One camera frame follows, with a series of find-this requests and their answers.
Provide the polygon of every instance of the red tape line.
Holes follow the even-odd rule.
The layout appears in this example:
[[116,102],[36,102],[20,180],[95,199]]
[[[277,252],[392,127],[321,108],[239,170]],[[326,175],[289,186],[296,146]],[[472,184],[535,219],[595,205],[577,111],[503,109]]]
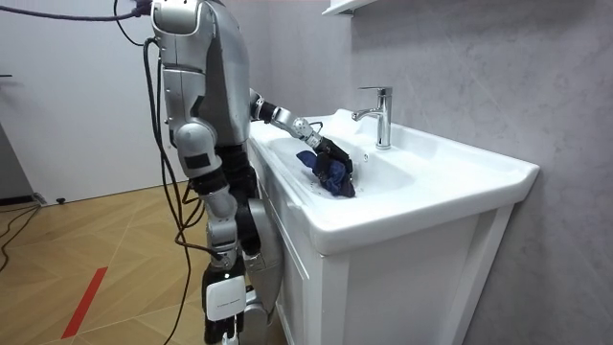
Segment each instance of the red tape line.
[[74,336],[79,331],[80,324],[83,322],[83,319],[89,310],[89,306],[91,306],[94,296],[96,296],[96,292],[98,292],[98,288],[102,283],[102,278],[104,278],[104,274],[106,273],[107,269],[108,267],[103,267],[96,270],[94,278],[92,278],[92,281],[89,283],[89,287],[87,287],[83,297],[80,299],[79,305],[75,309],[75,313],[70,319],[68,326],[66,326],[66,330],[61,336],[61,339]]

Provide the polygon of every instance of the white shelf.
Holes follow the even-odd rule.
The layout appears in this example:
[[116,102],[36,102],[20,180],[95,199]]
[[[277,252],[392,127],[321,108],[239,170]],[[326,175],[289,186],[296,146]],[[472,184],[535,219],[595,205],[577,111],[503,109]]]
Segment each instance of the white shelf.
[[376,0],[330,0],[330,4],[323,15],[348,14],[355,9],[368,5]]

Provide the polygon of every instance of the faucet handle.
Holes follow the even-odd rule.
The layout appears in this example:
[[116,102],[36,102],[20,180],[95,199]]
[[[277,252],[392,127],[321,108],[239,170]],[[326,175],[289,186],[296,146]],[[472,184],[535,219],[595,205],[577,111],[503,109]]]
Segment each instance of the faucet handle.
[[376,90],[376,95],[379,97],[389,97],[392,96],[394,92],[394,87],[392,86],[364,86],[358,87],[359,90]]

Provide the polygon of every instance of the humanoid robot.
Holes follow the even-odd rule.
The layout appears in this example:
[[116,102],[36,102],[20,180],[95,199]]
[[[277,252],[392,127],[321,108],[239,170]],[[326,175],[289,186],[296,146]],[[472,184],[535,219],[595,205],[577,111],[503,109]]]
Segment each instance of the humanoid robot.
[[205,342],[265,345],[284,258],[247,157],[250,123],[263,120],[287,131],[313,148],[324,166],[336,160],[351,173],[352,161],[306,119],[249,88],[246,48],[223,4],[154,0],[151,22],[161,49],[170,140],[205,204],[209,245],[220,255],[203,275]]

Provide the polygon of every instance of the chrome faucet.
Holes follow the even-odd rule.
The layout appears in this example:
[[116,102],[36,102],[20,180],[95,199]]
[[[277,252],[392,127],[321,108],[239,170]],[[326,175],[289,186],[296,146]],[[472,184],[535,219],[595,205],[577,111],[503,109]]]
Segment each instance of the chrome faucet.
[[376,129],[376,148],[379,150],[387,150],[392,145],[390,144],[390,138],[392,136],[392,87],[360,87],[360,90],[376,89],[377,95],[377,108],[364,109],[354,111],[352,119],[354,121],[360,121],[365,116],[376,116],[378,119],[378,126]]

